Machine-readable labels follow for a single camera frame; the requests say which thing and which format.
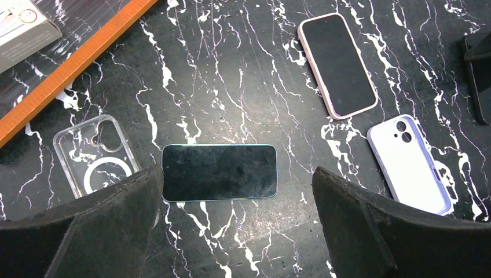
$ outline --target white phone case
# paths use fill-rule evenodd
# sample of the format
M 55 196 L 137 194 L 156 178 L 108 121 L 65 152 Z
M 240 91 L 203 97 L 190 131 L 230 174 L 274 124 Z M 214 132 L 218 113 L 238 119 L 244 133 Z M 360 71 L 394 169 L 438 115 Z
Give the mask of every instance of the white phone case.
M 405 129 L 398 129 L 398 122 L 404 123 Z M 403 133 L 409 133 L 409 142 Z M 367 137 L 396 201 L 439 215 L 452 211 L 450 197 L 413 117 L 400 115 L 376 125 Z

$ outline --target phone screen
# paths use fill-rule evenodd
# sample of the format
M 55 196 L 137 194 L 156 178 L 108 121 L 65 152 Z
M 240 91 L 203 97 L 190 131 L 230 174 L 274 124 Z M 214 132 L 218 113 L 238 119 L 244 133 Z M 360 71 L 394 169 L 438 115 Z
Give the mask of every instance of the phone screen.
M 317 71 L 317 82 L 325 85 L 334 113 L 346 116 L 375 105 L 371 81 L 341 15 L 304 21 L 300 35 L 307 44 L 304 49 L 310 56 L 310 65 Z
M 168 145 L 162 169 L 169 202 L 256 199 L 277 192 L 271 145 Z

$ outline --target white magnetic ring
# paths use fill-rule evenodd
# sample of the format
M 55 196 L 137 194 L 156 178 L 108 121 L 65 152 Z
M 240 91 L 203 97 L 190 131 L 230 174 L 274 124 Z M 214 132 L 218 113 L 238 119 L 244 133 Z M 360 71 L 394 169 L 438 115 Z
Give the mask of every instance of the white magnetic ring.
M 92 176 L 92 172 L 97 168 L 97 166 L 106 163 L 114 163 L 120 166 L 121 168 L 123 168 L 124 173 L 126 173 L 126 177 L 129 177 L 132 174 L 130 166 L 128 166 L 126 162 L 122 161 L 119 158 L 113 158 L 112 156 L 106 158 L 99 158 L 96 161 L 94 161 L 94 163 L 89 165 L 89 168 L 87 168 L 87 171 L 85 172 L 85 175 L 83 177 L 83 187 L 85 188 L 85 192 L 87 192 L 87 194 L 91 194 L 92 192 L 94 192 L 92 190 L 92 186 L 90 186 L 90 176 Z

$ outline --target orange strip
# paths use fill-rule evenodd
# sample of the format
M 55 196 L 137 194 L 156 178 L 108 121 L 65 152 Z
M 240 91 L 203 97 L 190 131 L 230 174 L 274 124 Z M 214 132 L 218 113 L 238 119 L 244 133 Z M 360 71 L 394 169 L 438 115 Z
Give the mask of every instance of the orange strip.
M 79 76 L 157 0 L 131 0 L 70 58 L 0 119 L 0 148 Z

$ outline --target product box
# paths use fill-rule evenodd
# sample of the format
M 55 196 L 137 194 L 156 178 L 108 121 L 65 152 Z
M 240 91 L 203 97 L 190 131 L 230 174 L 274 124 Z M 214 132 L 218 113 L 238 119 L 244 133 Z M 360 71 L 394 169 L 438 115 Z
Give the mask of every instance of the product box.
M 0 0 L 0 73 L 61 37 L 29 0 Z

